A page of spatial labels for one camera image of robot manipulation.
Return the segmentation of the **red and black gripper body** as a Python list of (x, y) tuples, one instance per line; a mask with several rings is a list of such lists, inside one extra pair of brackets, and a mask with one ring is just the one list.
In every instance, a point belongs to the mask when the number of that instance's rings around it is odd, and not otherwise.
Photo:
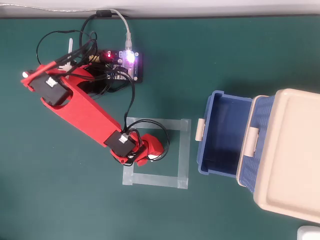
[(165, 152), (162, 143), (151, 134), (141, 136), (138, 130), (130, 130), (129, 137), (136, 143), (131, 153), (133, 156), (160, 156)]

